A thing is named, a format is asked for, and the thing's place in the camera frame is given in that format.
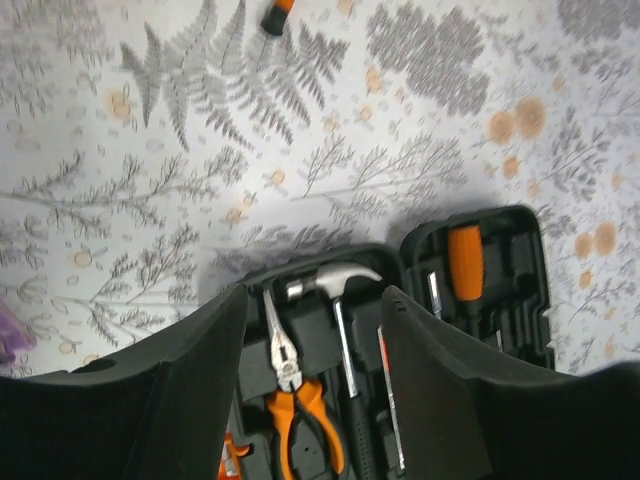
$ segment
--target purple object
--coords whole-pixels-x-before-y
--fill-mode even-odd
[[[0,363],[13,362],[16,350],[27,350],[35,344],[35,337],[0,300]]]

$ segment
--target pliers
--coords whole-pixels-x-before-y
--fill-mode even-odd
[[[322,384],[318,380],[302,378],[298,364],[298,352],[282,328],[278,312],[269,290],[263,291],[263,300],[269,338],[271,342],[271,365],[276,372],[279,389],[267,398],[267,408],[273,415],[278,432],[276,455],[284,480],[294,480],[291,469],[291,429],[296,417],[296,400],[306,414],[313,417],[327,437],[329,459],[333,470],[340,475],[346,468],[344,437],[327,413],[322,397]]]

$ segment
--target orange pliers handle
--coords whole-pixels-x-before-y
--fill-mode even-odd
[[[340,475],[345,469],[345,450],[342,438],[327,415],[327,406],[322,398],[322,384],[318,380],[305,380],[295,393],[278,390],[267,399],[267,408],[273,415],[279,434],[278,451],[282,477],[295,480],[291,470],[291,428],[295,418],[296,397],[305,411],[317,420],[327,437],[331,468]]]
[[[222,460],[218,469],[218,480],[242,480],[240,471],[240,458],[245,457],[251,451],[251,446],[236,446],[227,432],[224,437]]]

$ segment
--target hammer head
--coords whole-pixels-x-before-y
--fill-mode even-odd
[[[287,298],[295,300],[311,290],[324,290],[330,299],[344,294],[347,280],[353,277],[365,277],[379,282],[382,277],[370,268],[357,263],[336,262],[322,265],[315,275],[294,280],[286,285]]]

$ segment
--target tool case foam insert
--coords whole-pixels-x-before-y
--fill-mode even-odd
[[[241,459],[245,480],[278,478],[272,462],[273,421],[265,403],[278,385],[269,358],[263,288],[272,289],[280,320],[298,350],[303,376],[320,379],[327,406],[343,422],[340,398],[346,395],[346,386],[338,327],[330,301],[321,291],[309,293],[295,302],[287,302],[284,294],[288,281],[313,274],[322,264],[340,261],[364,265],[383,278],[382,282],[351,279],[343,304],[357,383],[371,422],[380,478],[404,478],[399,469],[377,338],[377,328],[382,322],[380,296],[385,287],[395,285],[431,311],[426,277],[436,272],[443,320],[465,330],[465,323],[459,320],[463,310],[454,296],[449,275],[447,232],[469,224],[480,226],[485,257],[479,340],[497,348],[495,332],[500,330],[505,354],[554,368],[553,351],[547,347],[549,324],[542,316],[549,308],[549,292],[540,228],[533,212],[524,206],[483,210],[423,224],[409,233],[399,252],[383,244],[342,246],[255,272],[243,282],[250,298],[229,423],[234,443],[251,445],[250,454]],[[410,392],[394,394],[398,397]],[[299,424],[291,447],[292,467],[298,479],[335,477],[322,439],[309,422]],[[356,476],[349,470],[340,478],[355,480]]]

